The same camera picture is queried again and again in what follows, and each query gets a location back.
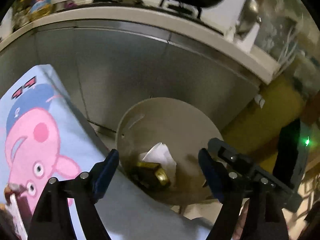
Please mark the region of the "white tissue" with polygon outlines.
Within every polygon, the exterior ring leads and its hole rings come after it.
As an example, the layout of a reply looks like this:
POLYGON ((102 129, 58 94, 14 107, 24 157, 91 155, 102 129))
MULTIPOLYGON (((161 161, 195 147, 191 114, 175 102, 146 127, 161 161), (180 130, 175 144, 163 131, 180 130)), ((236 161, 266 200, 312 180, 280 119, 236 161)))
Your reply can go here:
POLYGON ((174 161, 169 148, 166 144, 159 142, 154 145, 148 152, 141 153, 138 156, 139 161, 147 163, 159 163, 164 169, 165 174, 168 176, 172 183, 176 181, 176 166, 177 163, 174 161))

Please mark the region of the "beige round trash bin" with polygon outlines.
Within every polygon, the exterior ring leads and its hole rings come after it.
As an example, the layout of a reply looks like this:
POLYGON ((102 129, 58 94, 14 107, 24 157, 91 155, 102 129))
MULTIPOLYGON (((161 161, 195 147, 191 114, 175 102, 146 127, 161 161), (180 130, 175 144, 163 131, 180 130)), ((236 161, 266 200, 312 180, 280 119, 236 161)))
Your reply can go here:
POLYGON ((196 107, 171 98, 153 98, 132 106, 117 128, 116 148, 129 178, 132 169, 159 143, 166 145, 171 167, 165 173, 170 186, 164 190, 144 189, 153 199, 168 205, 190 205, 211 197, 204 187, 198 152, 210 139, 222 139, 214 123, 196 107))

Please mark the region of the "blue cartoon pig tablecloth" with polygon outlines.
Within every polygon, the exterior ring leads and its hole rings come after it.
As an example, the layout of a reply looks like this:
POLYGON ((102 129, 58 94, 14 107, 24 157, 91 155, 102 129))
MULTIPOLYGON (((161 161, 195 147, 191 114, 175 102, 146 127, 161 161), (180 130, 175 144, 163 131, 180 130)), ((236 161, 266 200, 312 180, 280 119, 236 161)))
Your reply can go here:
MULTIPOLYGON (((107 155, 54 68, 28 70, 1 97, 1 239, 18 239, 4 210, 9 183, 25 188, 17 202, 28 233, 50 178, 74 179, 107 155)), ((209 233, 207 223, 155 202, 119 171, 96 208, 111 239, 205 239, 209 233)))

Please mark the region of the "gas stove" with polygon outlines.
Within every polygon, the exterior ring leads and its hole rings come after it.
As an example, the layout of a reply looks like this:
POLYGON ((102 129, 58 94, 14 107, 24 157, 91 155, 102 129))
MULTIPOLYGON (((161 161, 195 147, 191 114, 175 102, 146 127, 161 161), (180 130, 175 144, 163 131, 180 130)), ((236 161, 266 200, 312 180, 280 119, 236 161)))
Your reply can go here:
POLYGON ((173 31, 186 36, 205 32, 224 35, 226 28, 208 17, 197 20, 173 10, 159 7, 158 3, 146 0, 143 5, 86 3, 79 6, 83 18, 96 20, 120 20, 141 23, 173 31))

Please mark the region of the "grey cabinet fronts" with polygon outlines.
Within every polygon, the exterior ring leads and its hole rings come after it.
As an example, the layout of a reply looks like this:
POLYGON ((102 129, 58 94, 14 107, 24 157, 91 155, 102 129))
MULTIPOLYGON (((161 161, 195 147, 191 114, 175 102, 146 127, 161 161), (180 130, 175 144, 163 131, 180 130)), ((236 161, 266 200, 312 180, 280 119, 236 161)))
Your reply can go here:
POLYGON ((54 67, 89 121, 112 130, 131 106, 157 97, 187 102, 223 129, 260 86, 249 70, 210 46, 123 21, 66 21, 17 31, 1 43, 1 93, 38 64, 54 67))

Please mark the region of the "cooking oil bottle blue label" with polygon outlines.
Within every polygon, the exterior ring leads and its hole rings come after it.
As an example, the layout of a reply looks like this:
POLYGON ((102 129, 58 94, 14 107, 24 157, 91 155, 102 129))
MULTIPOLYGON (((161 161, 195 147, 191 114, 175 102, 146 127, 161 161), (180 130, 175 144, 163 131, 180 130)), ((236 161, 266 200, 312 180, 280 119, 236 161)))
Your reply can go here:
POLYGON ((31 0, 29 18, 33 22, 52 13, 52 0, 31 0))

